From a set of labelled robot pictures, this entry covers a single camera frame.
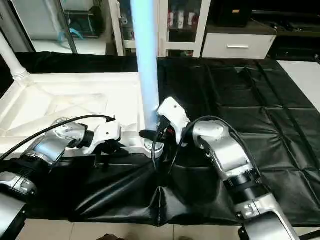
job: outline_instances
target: wrinkled black fabric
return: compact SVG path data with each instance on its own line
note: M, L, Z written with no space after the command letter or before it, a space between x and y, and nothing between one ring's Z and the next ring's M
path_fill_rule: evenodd
M131 57L18 54L31 73L136 72ZM0 67L1 92L11 84ZM160 101L175 97L191 120L228 121L247 142L264 182L295 226L320 225L320 116L273 60L158 60ZM141 154L64 159L44 180L31 217L85 222L234 225L239 220L215 169L192 144L171 175Z

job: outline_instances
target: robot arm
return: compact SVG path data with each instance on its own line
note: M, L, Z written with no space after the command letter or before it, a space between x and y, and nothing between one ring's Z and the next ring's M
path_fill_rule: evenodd
M190 134L194 144L206 151L230 194L236 216L243 221L240 238L298 240L275 197L261 182L258 169L238 139L231 135L230 126L223 120L198 121L190 130L192 134L187 133L185 127L190 121L182 110L169 97L160 106L158 114L173 122L176 136L179 136L176 138L178 144L182 135Z
M59 118L53 125L68 120ZM109 140L119 140L117 121L100 124L94 131L70 122L37 138L19 157L9 160L0 172L0 239L16 239L25 225L28 199L37 194L43 179L64 155L66 148L82 149L84 155Z

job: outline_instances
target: black box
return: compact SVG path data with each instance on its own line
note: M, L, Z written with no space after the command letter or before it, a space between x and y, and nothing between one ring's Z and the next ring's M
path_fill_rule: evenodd
M214 0L209 17L218 26L245 27L251 18L250 0Z

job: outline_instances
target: black tv stand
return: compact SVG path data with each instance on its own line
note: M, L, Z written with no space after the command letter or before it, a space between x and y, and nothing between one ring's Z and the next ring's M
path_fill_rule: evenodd
M316 61L320 56L320 17L253 16L276 30L276 39L268 55L276 60Z

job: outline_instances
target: glowing blue tube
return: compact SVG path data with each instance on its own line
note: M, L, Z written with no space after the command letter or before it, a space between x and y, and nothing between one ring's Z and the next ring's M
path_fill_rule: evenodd
M145 128L156 130L159 88L154 0L131 0L131 12L141 82Z

